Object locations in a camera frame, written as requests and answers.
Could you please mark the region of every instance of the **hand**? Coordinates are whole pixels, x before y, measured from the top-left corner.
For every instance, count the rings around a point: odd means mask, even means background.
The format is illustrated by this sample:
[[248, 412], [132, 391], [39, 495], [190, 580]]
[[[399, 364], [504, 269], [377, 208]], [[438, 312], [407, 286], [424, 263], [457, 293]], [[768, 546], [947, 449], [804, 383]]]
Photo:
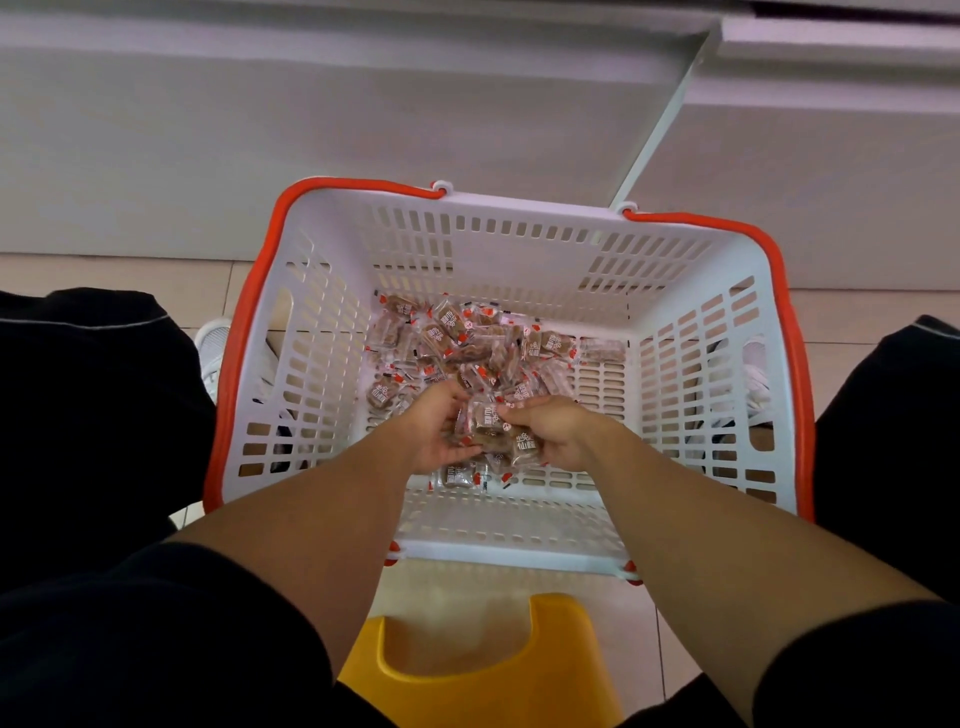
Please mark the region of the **hand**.
[[449, 379], [428, 387], [406, 412], [396, 418], [399, 425], [407, 428], [407, 434], [417, 449], [414, 473], [430, 475], [444, 465], [480, 454], [479, 445], [465, 448], [449, 443], [444, 437], [444, 425], [457, 419], [461, 406], [469, 399], [463, 387]]
[[558, 396], [522, 400], [515, 407], [501, 404], [496, 411], [511, 425], [530, 427], [543, 440], [544, 459], [573, 473], [588, 467], [589, 452], [584, 436], [604, 426], [608, 419], [567, 397]]

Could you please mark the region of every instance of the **white cabinet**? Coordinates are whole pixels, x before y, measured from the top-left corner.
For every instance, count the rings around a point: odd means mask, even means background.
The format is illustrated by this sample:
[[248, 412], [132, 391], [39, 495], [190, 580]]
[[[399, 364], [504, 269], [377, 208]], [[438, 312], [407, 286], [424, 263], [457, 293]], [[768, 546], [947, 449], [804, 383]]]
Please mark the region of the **white cabinet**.
[[0, 13], [0, 252], [252, 259], [277, 195], [311, 175], [604, 206], [701, 44], [603, 22], [170, 7]]
[[867, 67], [866, 34], [856, 63], [843, 48], [830, 63], [732, 59], [721, 44], [628, 198], [762, 227], [796, 287], [956, 290], [960, 76]]

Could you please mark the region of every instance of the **candy wrapper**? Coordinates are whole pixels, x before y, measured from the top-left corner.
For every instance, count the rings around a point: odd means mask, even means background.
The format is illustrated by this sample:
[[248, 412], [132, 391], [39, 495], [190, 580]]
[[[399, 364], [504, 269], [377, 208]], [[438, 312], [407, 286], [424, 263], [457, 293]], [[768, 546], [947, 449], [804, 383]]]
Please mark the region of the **candy wrapper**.
[[378, 374], [367, 390], [367, 404], [380, 411], [389, 410], [405, 381], [400, 373]]
[[482, 395], [487, 392], [487, 383], [476, 372], [470, 364], [461, 364], [457, 370], [457, 381], [460, 386], [473, 395]]
[[616, 339], [582, 339], [580, 358], [586, 361], [609, 361], [623, 364], [627, 361], [627, 345]]
[[387, 413], [387, 417], [398, 417], [410, 409], [410, 405], [414, 403], [414, 391], [410, 387], [403, 387], [396, 397], [394, 397], [394, 403], [390, 406], [390, 411]]
[[496, 303], [464, 303], [464, 318], [475, 327], [498, 324], [500, 322], [500, 306]]
[[516, 387], [523, 381], [523, 372], [520, 369], [520, 363], [523, 357], [520, 353], [520, 346], [514, 341], [508, 341], [504, 346], [504, 362], [500, 367], [500, 376], [497, 379], [497, 387], [501, 390], [507, 390]]
[[491, 479], [499, 480], [504, 488], [510, 487], [510, 478], [514, 476], [514, 466], [511, 464], [510, 455], [506, 452], [487, 452], [484, 454], [487, 460], [487, 469], [492, 475]]
[[420, 345], [420, 335], [409, 324], [400, 324], [400, 334], [397, 337], [394, 349], [394, 361], [414, 361], [417, 358], [417, 346]]
[[577, 358], [577, 340], [557, 331], [540, 332], [540, 356], [558, 356], [561, 359]]
[[510, 464], [514, 468], [529, 468], [543, 463], [543, 447], [529, 427], [512, 425], [507, 434], [512, 444]]
[[444, 328], [433, 319], [417, 316], [414, 318], [413, 326], [420, 335], [420, 340], [441, 359], [448, 358], [457, 349], [453, 339], [447, 336]]
[[471, 400], [465, 409], [469, 413], [472, 431], [503, 433], [503, 425], [506, 423], [497, 414], [495, 401]]
[[484, 391], [492, 392], [497, 381], [497, 373], [492, 368], [492, 365], [470, 364], [469, 367], [476, 377], [483, 382]]
[[471, 340], [469, 344], [455, 348], [448, 356], [444, 357], [444, 360], [454, 364], [470, 364], [477, 361], [487, 361], [490, 359], [492, 351], [491, 345], [476, 343]]
[[495, 432], [476, 432], [470, 438], [470, 444], [479, 445], [484, 452], [510, 454], [513, 451], [513, 440], [505, 434], [498, 435]]
[[523, 331], [522, 344], [523, 361], [537, 361], [540, 359], [540, 332], [532, 328]]
[[532, 328], [537, 327], [536, 330], [540, 330], [540, 319], [533, 316], [527, 316], [522, 313], [512, 313], [511, 311], [504, 311], [500, 314], [500, 325], [501, 326], [518, 326], [521, 328]]
[[400, 326], [405, 322], [395, 313], [384, 309], [367, 331], [366, 349], [388, 352], [399, 343]]
[[423, 382], [424, 387], [449, 378], [438, 356], [421, 356], [417, 359], [417, 374], [420, 375], [420, 381]]
[[435, 478], [445, 488], [474, 488], [480, 485], [482, 475], [476, 471], [474, 463], [466, 462], [440, 468]]
[[562, 359], [545, 359], [534, 370], [534, 374], [540, 378], [544, 388], [551, 395], [562, 395], [573, 399], [573, 385], [567, 378], [571, 371], [570, 365]]
[[377, 296], [377, 302], [386, 308], [388, 311], [395, 313], [397, 316], [408, 319], [413, 316], [417, 309], [420, 307], [420, 304], [417, 303], [414, 299], [408, 298], [406, 296], [399, 296], [397, 294], [392, 294], [387, 296], [383, 293], [374, 294]]
[[473, 328], [473, 324], [464, 321], [460, 307], [450, 299], [444, 298], [427, 311], [427, 316], [440, 324], [446, 335], [458, 345], [463, 346], [469, 340], [469, 330]]
[[539, 377], [533, 375], [533, 373], [522, 372], [520, 383], [513, 389], [505, 391], [501, 396], [507, 403], [516, 404], [529, 400], [531, 397], [541, 397], [548, 394], [550, 393], [543, 387]]

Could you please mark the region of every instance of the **finger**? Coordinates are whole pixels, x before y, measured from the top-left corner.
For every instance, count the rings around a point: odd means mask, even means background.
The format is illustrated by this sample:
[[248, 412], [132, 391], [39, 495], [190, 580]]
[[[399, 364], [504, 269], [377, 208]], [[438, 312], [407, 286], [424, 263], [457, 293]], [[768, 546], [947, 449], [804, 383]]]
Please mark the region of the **finger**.
[[458, 382], [456, 379], [448, 379], [444, 382], [443, 387], [455, 400], [470, 399], [470, 395], [467, 394], [467, 390], [461, 387], [460, 382]]
[[553, 395], [540, 395], [539, 397], [531, 397], [529, 400], [515, 402], [515, 406], [519, 408], [539, 407], [541, 404], [547, 404], [551, 401], [553, 401]]
[[530, 426], [530, 410], [526, 407], [518, 409], [516, 407], [508, 407], [506, 404], [498, 404], [496, 406], [496, 413], [500, 416], [501, 420], [511, 425]]
[[452, 465], [453, 463], [459, 463], [464, 460], [469, 460], [475, 455], [479, 455], [483, 451], [479, 445], [471, 445], [468, 448], [458, 448], [450, 446], [447, 448], [440, 456], [441, 465]]
[[448, 408], [446, 409], [446, 418], [448, 420], [456, 420], [460, 416], [460, 410], [463, 408], [464, 404], [460, 400], [451, 400]]

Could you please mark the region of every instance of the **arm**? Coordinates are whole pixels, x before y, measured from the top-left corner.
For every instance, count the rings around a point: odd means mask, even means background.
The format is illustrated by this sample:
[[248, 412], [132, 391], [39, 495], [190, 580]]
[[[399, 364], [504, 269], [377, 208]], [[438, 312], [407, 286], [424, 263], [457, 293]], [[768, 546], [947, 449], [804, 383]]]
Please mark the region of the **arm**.
[[774, 658], [801, 635], [934, 594], [825, 530], [675, 463], [620, 423], [564, 398], [501, 416], [589, 472], [650, 594], [741, 717]]
[[370, 611], [407, 479], [480, 451], [441, 435], [467, 398], [455, 382], [437, 384], [329, 462], [229, 503], [170, 540], [218, 551], [286, 597], [323, 638], [335, 676]]

